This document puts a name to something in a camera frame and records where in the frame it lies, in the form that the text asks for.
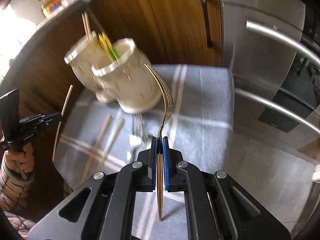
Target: human hand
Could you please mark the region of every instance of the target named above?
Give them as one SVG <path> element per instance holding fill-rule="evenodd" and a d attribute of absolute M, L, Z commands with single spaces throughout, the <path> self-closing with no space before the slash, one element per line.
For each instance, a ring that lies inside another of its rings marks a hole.
<path fill-rule="evenodd" d="M 33 170 L 33 166 L 35 165 L 34 157 L 33 157 L 33 148 L 31 143 L 28 143 L 23 147 L 23 152 L 14 152 L 12 150 L 8 150 L 4 152 L 4 161 L 7 167 L 10 170 L 15 172 L 19 172 L 18 167 L 15 161 L 19 161 L 21 163 L 21 169 L 25 173 L 29 173 Z"/>

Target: person's arm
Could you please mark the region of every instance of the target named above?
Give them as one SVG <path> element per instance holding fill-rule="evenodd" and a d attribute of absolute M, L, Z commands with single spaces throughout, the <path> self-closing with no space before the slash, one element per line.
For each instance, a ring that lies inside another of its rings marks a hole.
<path fill-rule="evenodd" d="M 3 211 L 15 212 L 26 206 L 25 198 L 34 180 L 34 158 L 31 144 L 23 147 L 23 152 L 5 151 L 0 169 L 0 206 Z M 21 163 L 21 169 L 27 173 L 28 179 L 23 180 L 18 173 L 15 161 Z"/>

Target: silver handle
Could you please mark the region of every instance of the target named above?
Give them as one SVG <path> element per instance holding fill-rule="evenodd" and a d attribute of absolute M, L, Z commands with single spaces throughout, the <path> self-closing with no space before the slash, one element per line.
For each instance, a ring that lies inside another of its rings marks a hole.
<path fill-rule="evenodd" d="M 281 114 L 284 114 L 285 116 L 311 128 L 313 131 L 317 132 L 320 135 L 320 129 L 318 129 L 316 126 L 307 122 L 305 119 L 303 119 L 301 116 L 295 114 L 294 112 L 292 112 L 292 111 L 290 111 L 290 110 L 288 110 L 288 109 L 286 109 L 286 108 L 284 108 L 284 107 L 282 107 L 282 106 L 280 106 L 280 105 L 278 105 L 268 99 L 265 99 L 265 98 L 260 97 L 256 94 L 250 93 L 248 91 L 242 90 L 240 88 L 236 88 L 235 93 L 242 96 L 242 97 L 245 97 L 245 98 L 251 99 L 255 102 L 258 102 L 258 103 L 266 106 L 267 108 L 273 109 Z"/>
<path fill-rule="evenodd" d="M 279 41 L 280 43 L 295 49 L 297 52 L 299 52 L 301 55 L 305 56 L 306 58 L 310 59 L 317 68 L 320 69 L 320 58 L 314 54 L 310 49 L 308 49 L 306 46 L 302 45 L 301 43 L 295 41 L 294 39 L 290 38 L 289 36 L 277 32 L 274 29 L 271 29 L 265 25 L 252 22 L 247 20 L 246 28 L 249 31 L 261 34 L 262 36 L 268 37 L 270 39 L 273 39 L 275 41 Z"/>

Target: black cabinet handle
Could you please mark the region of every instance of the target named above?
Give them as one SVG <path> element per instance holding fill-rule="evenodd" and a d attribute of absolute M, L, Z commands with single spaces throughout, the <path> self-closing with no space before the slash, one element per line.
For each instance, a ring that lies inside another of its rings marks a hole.
<path fill-rule="evenodd" d="M 209 17 L 208 17 L 208 9 L 207 9 L 207 0 L 200 0 L 202 5 L 203 17 L 204 17 L 204 25 L 205 25 L 205 35 L 207 37 L 207 46 L 210 48 L 213 46 L 210 35 L 210 26 L 209 26 Z"/>

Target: gold fork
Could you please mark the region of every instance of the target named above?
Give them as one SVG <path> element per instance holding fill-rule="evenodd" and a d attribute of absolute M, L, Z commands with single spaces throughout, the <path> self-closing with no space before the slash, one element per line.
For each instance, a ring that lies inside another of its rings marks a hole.
<path fill-rule="evenodd" d="M 160 138 L 160 143 L 161 145 L 159 145 L 157 148 L 157 168 L 156 168 L 156 184 L 157 184 L 157 200 L 158 200 L 158 214 L 159 214 L 159 220 L 162 220 L 162 206 L 163 206 L 163 180 L 164 180 L 164 171 L 163 171 L 163 153 L 162 153 L 162 130 L 163 130 L 163 126 L 164 126 L 164 121 L 167 115 L 167 110 L 169 107 L 173 106 L 173 98 L 172 95 L 170 93 L 170 90 L 167 86 L 167 84 L 164 82 L 164 80 L 162 79 L 162 77 L 160 76 L 160 74 L 151 66 L 144 64 L 145 67 L 151 72 L 151 74 L 153 75 L 153 77 L 155 78 L 162 96 L 163 96 L 163 100 L 164 100 L 164 117 L 163 117 L 163 121 L 162 124 L 158 130 L 158 134 L 157 137 Z"/>

